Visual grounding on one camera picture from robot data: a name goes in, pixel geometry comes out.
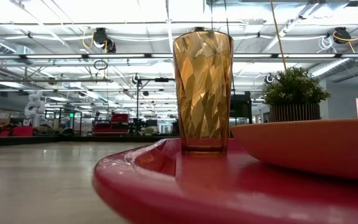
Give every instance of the ceiling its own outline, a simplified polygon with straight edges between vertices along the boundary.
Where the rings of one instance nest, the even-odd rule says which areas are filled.
[[[328,38],[331,40],[326,39],[323,42],[327,34],[332,36],[335,27],[345,27],[352,38],[358,37],[358,7],[346,7],[349,2],[275,2],[278,2],[273,7],[284,53],[349,52],[349,45],[332,44],[329,42],[331,37]],[[117,47],[117,54],[170,54],[172,41],[179,35],[193,31],[195,27],[229,33],[235,40],[235,54],[272,54],[280,52],[274,24],[268,1],[227,0],[225,10],[222,0],[214,0],[212,8],[211,1],[203,0],[0,0],[0,42],[16,48],[26,46],[34,54],[103,53],[103,49],[94,45],[87,49],[83,44],[84,37],[85,44],[91,44],[91,34],[97,27],[107,29],[107,35]],[[17,77],[0,74],[0,79],[23,78],[27,69],[27,76],[34,73],[30,77],[33,79],[55,77],[89,81],[90,78],[95,78],[98,72],[93,68],[93,62],[94,60],[89,60],[88,63],[84,60],[50,61],[46,58],[33,60],[32,64],[26,65],[15,60],[0,60],[0,67],[18,74]],[[56,64],[59,63],[64,66],[58,67]],[[135,92],[128,94],[120,90],[135,88],[131,83],[134,74],[137,73],[141,78],[173,78],[172,60],[109,59],[108,63],[109,68],[100,71],[97,78],[107,77],[112,82],[83,81],[80,88],[93,89],[99,96],[109,97],[109,101],[113,99],[121,108],[124,103],[135,103],[135,99],[131,97]],[[288,67],[311,68],[315,65],[313,60],[293,60],[287,63]],[[279,70],[283,70],[283,63],[279,60],[234,62],[235,87],[239,90],[259,90],[265,76]],[[62,83],[26,85],[26,88],[31,85],[45,89],[69,88]],[[97,91],[98,88],[112,91]],[[174,88],[174,82],[150,82],[144,87],[145,90]],[[260,92],[253,92],[255,100],[259,96]],[[65,97],[77,103],[84,102],[75,92],[67,92]],[[145,103],[150,103],[152,100],[158,102],[156,100],[159,98],[174,100],[176,95],[174,91],[150,91],[149,96],[140,94],[140,98]],[[160,113],[167,111],[170,109],[161,110]],[[149,113],[149,108],[141,113]]]

